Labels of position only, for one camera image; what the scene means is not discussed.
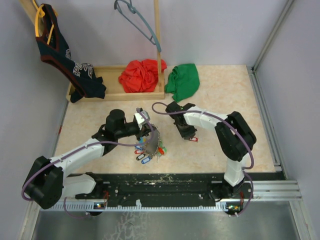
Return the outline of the bunch of coloured keys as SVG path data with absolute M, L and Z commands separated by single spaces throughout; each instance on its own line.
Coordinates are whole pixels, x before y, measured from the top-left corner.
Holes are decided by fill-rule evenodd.
M 135 146 L 134 153 L 137 155 L 136 160 L 140 161 L 143 165 L 149 163 L 154 157 L 158 162 L 161 157 L 167 153 L 167 149 L 161 139 L 158 140 L 157 145 L 151 143 L 142 146 Z

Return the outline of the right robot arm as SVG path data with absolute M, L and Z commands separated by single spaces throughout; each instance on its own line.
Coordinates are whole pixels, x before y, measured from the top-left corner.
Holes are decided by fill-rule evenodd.
M 196 127 L 215 131 L 222 152 L 227 157 L 223 192 L 227 197 L 235 198 L 241 192 L 244 170 L 254 165 L 252 150 L 257 142 L 243 116 L 237 111 L 230 114 L 212 113 L 192 103 L 180 106 L 174 101 L 167 105 L 165 112 L 174 120 L 179 134 L 185 140 L 198 140 L 195 137 Z

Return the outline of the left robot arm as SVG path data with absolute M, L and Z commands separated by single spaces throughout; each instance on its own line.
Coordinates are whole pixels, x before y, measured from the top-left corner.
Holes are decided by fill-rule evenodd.
M 59 200 L 77 195 L 90 195 L 97 199 L 103 195 L 104 186 L 92 173 L 71 174 L 85 164 L 103 157 L 120 145 L 119 139 L 136 136 L 156 137 L 156 128 L 149 114 L 137 108 L 133 120 L 128 122 L 124 111 L 113 109 L 105 124 L 82 145 L 58 156 L 38 157 L 22 186 L 21 197 L 36 202 L 42 209 L 53 207 Z

